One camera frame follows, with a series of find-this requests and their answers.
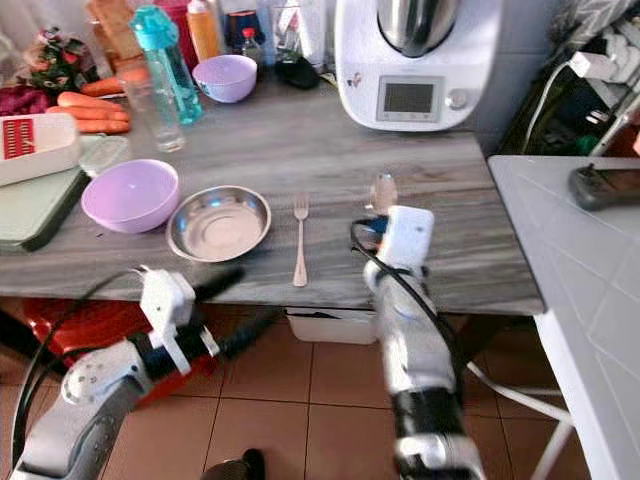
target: teal bottle cap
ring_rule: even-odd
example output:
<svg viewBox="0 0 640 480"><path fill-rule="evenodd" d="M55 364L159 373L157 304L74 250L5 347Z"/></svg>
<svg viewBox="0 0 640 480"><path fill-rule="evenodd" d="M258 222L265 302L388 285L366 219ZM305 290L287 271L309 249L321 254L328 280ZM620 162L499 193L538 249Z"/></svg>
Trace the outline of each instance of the teal bottle cap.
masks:
<svg viewBox="0 0 640 480"><path fill-rule="evenodd" d="M161 50L178 43L178 27L169 16L155 5L138 8L129 22L138 45L145 51Z"/></svg>

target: orange bottle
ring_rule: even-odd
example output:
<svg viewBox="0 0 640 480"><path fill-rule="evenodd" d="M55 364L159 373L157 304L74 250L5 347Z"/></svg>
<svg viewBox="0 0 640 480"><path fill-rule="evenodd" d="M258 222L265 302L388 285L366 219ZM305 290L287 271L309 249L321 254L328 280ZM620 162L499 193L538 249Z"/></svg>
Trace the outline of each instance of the orange bottle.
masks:
<svg viewBox="0 0 640 480"><path fill-rule="evenodd" d="M199 62L220 55L217 22L213 18L206 0L191 0L189 2L187 23Z"/></svg>

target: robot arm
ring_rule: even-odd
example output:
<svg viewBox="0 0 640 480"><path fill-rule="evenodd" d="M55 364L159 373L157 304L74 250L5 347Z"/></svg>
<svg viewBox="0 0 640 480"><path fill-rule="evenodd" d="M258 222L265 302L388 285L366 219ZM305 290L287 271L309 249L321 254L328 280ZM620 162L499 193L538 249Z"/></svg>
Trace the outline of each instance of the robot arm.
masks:
<svg viewBox="0 0 640 480"><path fill-rule="evenodd" d="M141 307L154 327L83 356L64 377L59 396L31 430L10 480L90 480L113 448L129 413L171 372L186 373L203 355L241 352L274 320L275 311L217 344L192 316L198 293L209 297L239 280L231 270L195 291L176 273L145 274Z"/></svg>
<svg viewBox="0 0 640 480"><path fill-rule="evenodd" d="M391 207L377 257L395 269L435 314L421 286L432 228L428 210ZM365 281L375 295L401 477L485 478L478 450L464 431L456 372L442 333L416 299L373 261L365 267Z"/></svg>

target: lavender plastic bowl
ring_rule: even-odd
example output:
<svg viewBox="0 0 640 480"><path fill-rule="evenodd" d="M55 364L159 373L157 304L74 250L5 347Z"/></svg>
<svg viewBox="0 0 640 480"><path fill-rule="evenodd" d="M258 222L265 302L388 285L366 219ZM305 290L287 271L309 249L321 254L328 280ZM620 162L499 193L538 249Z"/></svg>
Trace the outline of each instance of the lavender plastic bowl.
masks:
<svg viewBox="0 0 640 480"><path fill-rule="evenodd" d="M109 230L140 233L162 224L178 206L178 174L159 160L133 160L96 177L82 209Z"/></svg>
<svg viewBox="0 0 640 480"><path fill-rule="evenodd" d="M200 90L222 103L239 102L256 85L258 65L242 55L220 55L208 58L193 69Z"/></svg>

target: metal bowl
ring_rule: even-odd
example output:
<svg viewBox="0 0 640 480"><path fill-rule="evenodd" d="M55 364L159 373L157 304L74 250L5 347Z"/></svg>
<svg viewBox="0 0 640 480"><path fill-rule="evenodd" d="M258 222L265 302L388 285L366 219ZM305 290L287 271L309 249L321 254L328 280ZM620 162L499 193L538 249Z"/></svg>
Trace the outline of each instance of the metal bowl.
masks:
<svg viewBox="0 0 640 480"><path fill-rule="evenodd" d="M167 241L181 257L224 262L256 247L270 226L271 209L260 194L224 185L182 202L167 224Z"/></svg>

